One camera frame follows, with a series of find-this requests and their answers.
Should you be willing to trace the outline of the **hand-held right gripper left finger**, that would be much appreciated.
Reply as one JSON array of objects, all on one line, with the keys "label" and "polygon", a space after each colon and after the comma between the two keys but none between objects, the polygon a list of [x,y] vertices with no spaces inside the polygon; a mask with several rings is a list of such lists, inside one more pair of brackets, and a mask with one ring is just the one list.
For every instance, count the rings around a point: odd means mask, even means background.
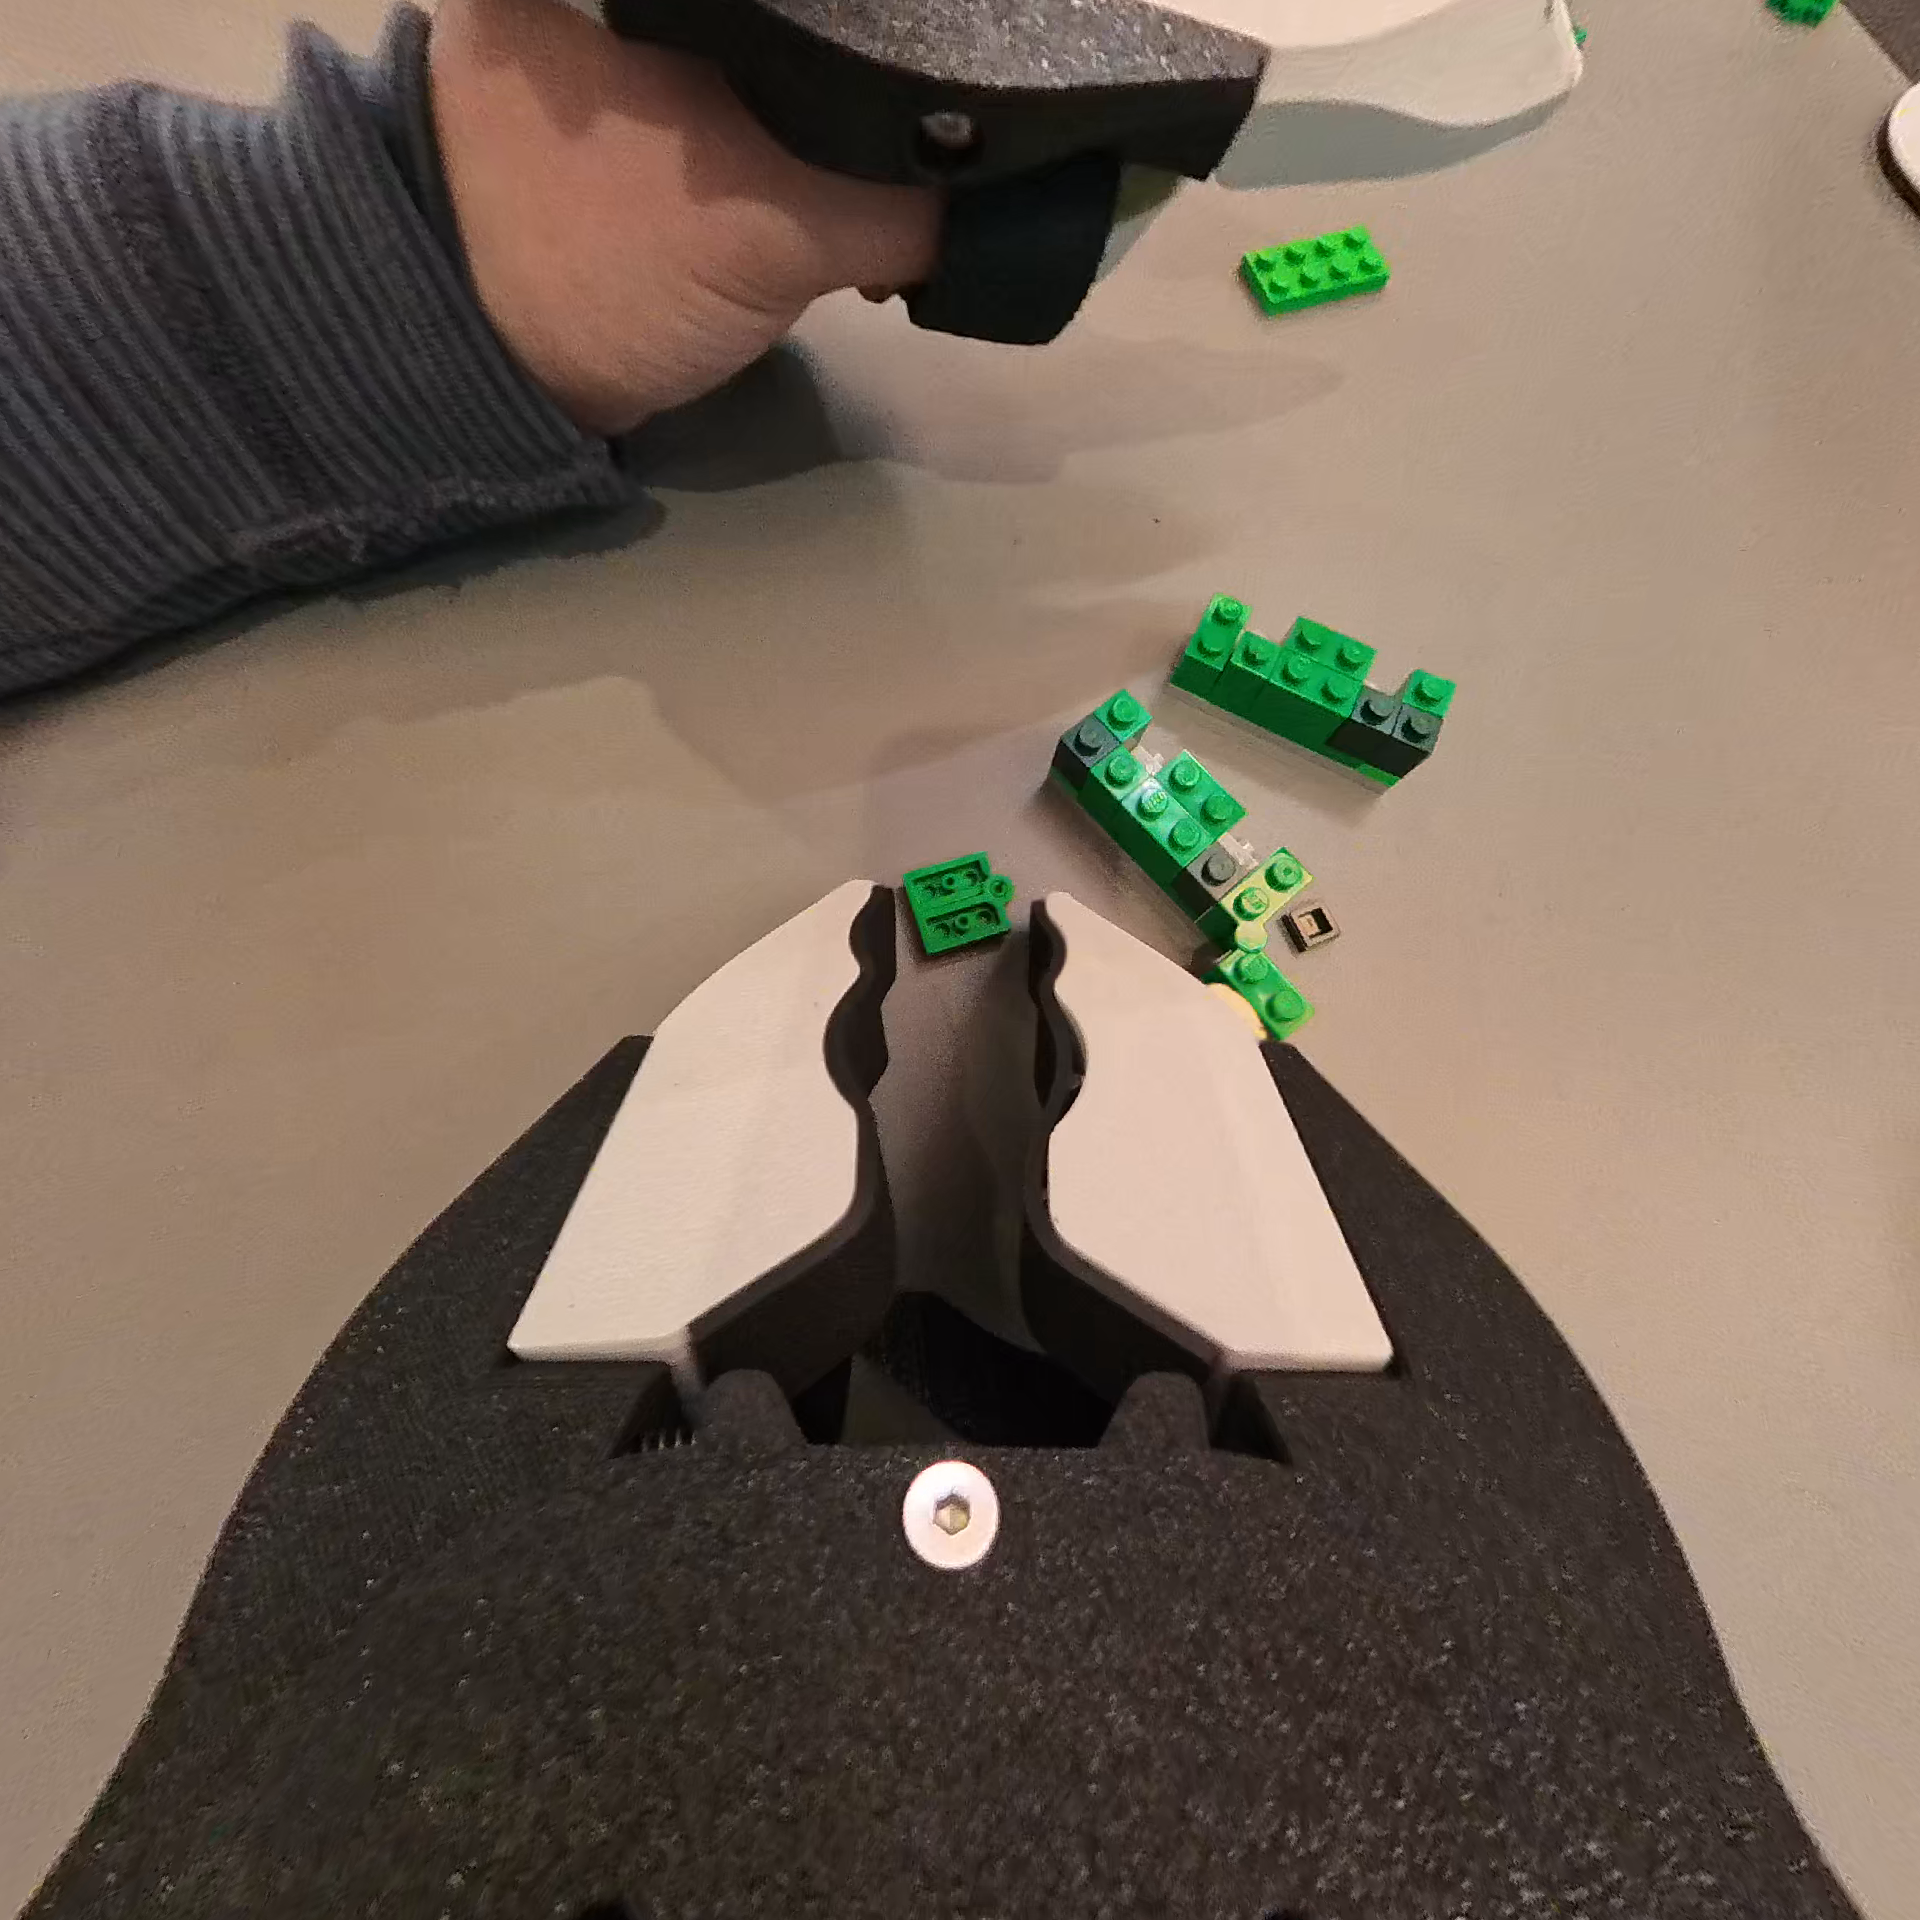
[{"label": "hand-held right gripper left finger", "polygon": [[803,1396],[874,1336],[895,1218],[874,1092],[895,893],[848,880],[658,1027],[507,1337],[519,1363],[657,1363],[687,1396]]}]

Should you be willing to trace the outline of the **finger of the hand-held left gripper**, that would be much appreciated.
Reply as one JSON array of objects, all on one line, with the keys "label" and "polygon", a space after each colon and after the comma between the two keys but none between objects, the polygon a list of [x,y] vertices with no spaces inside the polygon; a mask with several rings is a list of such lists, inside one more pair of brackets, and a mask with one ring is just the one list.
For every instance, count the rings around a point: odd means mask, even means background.
[{"label": "finger of the hand-held left gripper", "polygon": [[1267,49],[1226,187],[1424,177],[1537,131],[1585,55],[1562,3],[1257,3],[1217,16]]}]

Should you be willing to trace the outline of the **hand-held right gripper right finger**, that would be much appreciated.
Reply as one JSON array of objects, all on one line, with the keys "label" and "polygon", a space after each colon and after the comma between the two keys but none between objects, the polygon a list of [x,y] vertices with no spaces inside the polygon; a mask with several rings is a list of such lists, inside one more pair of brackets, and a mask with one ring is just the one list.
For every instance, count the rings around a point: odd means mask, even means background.
[{"label": "hand-held right gripper right finger", "polygon": [[1107,1402],[1149,1373],[1382,1376],[1394,1346],[1257,1015],[1073,893],[1029,919],[1041,1136],[1025,1322]]}]

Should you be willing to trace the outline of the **small green plate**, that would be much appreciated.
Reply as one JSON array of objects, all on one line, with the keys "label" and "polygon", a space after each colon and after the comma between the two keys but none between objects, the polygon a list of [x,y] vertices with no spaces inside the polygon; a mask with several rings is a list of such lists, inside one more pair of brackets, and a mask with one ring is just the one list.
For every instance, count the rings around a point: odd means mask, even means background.
[{"label": "small green plate", "polygon": [[986,945],[1014,927],[1016,882],[994,871],[987,852],[909,871],[901,890],[927,959]]}]

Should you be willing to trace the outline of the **long green brick assembly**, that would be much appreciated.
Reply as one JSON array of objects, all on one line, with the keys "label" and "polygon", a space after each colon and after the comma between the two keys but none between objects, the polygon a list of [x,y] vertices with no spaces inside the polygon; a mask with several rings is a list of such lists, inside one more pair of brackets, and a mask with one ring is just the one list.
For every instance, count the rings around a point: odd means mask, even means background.
[{"label": "long green brick assembly", "polygon": [[1202,981],[1240,996],[1267,1041],[1293,1041],[1312,1018],[1271,943],[1312,885],[1289,850],[1242,839],[1246,808],[1191,753],[1149,744],[1152,712],[1127,689],[1077,717],[1049,771],[1127,863],[1191,924],[1207,952]]}]

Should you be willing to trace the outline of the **person's left forearm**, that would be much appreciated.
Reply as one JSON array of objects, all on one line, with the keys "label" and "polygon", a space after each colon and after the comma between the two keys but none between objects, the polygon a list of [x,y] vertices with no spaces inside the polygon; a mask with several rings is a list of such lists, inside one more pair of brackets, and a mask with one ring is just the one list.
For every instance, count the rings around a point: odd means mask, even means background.
[{"label": "person's left forearm", "polygon": [[5,697],[634,503],[478,303],[426,57],[398,8],[374,55],[295,25],[270,103],[5,98]]}]

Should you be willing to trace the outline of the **grey desk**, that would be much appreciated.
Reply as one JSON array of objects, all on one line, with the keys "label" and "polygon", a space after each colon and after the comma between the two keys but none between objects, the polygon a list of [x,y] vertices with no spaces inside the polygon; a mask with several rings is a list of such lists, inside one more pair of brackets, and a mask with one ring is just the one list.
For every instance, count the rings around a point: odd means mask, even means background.
[{"label": "grey desk", "polygon": [[[1304,1052],[1642,1455],[1863,1914],[1915,1916],[1915,219],[1847,13],[1585,5],[1538,133],[1187,189],[1041,352],[834,299],[624,519],[5,709],[5,1916],[374,1283],[614,1043],[987,850],[1118,683],[1342,935]],[[1365,224],[1376,295],[1240,259]],[[1456,697],[1378,788],[1168,689],[1217,592]]]}]

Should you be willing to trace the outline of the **person's left hand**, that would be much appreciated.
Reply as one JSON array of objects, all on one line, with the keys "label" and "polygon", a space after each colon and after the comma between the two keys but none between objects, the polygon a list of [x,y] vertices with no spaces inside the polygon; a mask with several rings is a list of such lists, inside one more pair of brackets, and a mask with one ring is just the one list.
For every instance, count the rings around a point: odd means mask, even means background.
[{"label": "person's left hand", "polygon": [[574,8],[441,5],[429,75],[478,299],[594,436],[713,394],[819,299],[937,264],[937,193],[793,157],[713,64]]}]

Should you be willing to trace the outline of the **green two-by-four brick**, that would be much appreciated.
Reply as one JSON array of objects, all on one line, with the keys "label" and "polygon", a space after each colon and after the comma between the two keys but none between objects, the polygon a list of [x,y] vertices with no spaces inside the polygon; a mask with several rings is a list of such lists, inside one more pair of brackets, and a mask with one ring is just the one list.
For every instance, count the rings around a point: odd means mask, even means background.
[{"label": "green two-by-four brick", "polygon": [[1267,317],[1382,292],[1390,268],[1365,224],[1294,239],[1240,256],[1240,279]]}]

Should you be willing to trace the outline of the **stepped green brick assembly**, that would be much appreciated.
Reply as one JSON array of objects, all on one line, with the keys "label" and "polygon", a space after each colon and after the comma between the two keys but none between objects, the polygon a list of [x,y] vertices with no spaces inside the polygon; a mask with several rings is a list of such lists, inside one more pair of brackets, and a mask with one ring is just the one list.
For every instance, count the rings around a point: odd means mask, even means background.
[{"label": "stepped green brick assembly", "polygon": [[1168,689],[1369,787],[1427,769],[1456,683],[1416,668],[1374,679],[1376,647],[1309,615],[1265,632],[1232,592],[1217,592],[1168,671]]}]

